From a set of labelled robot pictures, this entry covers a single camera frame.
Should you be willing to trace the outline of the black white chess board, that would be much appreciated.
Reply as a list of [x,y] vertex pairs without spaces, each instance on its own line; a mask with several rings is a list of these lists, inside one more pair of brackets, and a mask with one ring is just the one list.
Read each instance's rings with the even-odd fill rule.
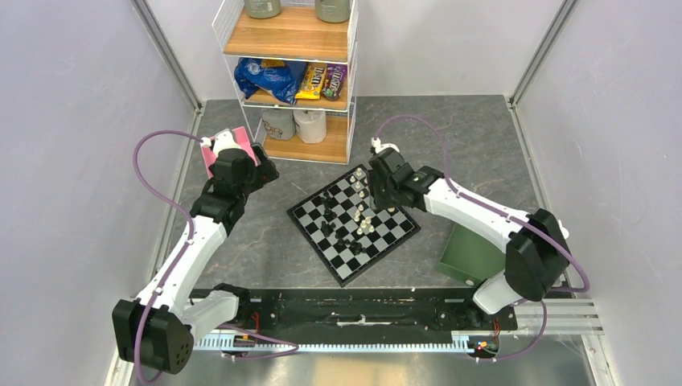
[[[360,164],[286,211],[288,217],[310,244],[323,265],[342,287],[354,281],[360,274],[421,230],[417,221],[400,207],[396,208],[393,214],[388,213],[387,210],[377,211],[373,209],[369,183],[366,199],[361,199],[355,193],[351,185],[351,176],[359,166],[366,170],[368,178],[368,168]],[[340,218],[345,221],[346,228],[350,231],[349,239],[359,241],[366,248],[365,253],[354,256],[348,249],[339,248],[335,244],[334,234],[329,237],[323,235],[320,227],[324,221],[322,206],[322,193],[324,191],[329,191],[339,201],[343,208]],[[355,224],[353,221],[353,213],[360,203],[367,204],[376,213],[373,220],[375,231],[362,236],[354,233]]]

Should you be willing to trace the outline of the white wire wooden shelf rack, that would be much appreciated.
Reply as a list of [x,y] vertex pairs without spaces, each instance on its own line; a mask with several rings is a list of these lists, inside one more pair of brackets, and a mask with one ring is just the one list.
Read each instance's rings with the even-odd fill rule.
[[240,57],[344,64],[347,67],[347,77],[337,101],[321,98],[290,106],[291,110],[325,112],[327,135],[317,144],[306,144],[300,138],[288,141],[270,138],[261,114],[266,109],[286,109],[287,106],[267,92],[258,91],[246,97],[240,88],[234,88],[250,138],[261,143],[271,158],[332,164],[349,162],[355,132],[359,18],[356,3],[350,5],[347,21],[326,23],[316,17],[312,1],[283,1],[280,14],[266,19],[250,17],[242,1],[221,3],[212,21],[212,30],[229,72],[234,71]]

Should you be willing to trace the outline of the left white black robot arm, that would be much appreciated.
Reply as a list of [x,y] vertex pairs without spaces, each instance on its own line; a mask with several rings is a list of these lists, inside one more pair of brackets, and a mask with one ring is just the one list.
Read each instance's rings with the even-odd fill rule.
[[217,285],[189,306],[192,290],[213,253],[244,214],[248,197],[279,176],[263,146],[247,153],[240,146],[216,153],[212,173],[192,204],[183,239],[151,282],[134,300],[113,308],[118,355],[127,362],[177,374],[187,365],[195,342],[227,322],[247,326],[253,308],[246,289]]

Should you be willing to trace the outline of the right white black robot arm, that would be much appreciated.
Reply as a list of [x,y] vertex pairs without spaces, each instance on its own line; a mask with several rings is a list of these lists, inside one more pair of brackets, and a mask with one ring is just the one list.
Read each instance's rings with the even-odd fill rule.
[[428,166],[414,170],[393,144],[374,147],[369,166],[375,208],[410,207],[446,218],[504,254],[504,267],[484,280],[464,307],[464,318],[473,328],[486,328],[515,302],[542,300],[568,267],[568,232],[551,212],[506,208],[459,186],[439,170]]

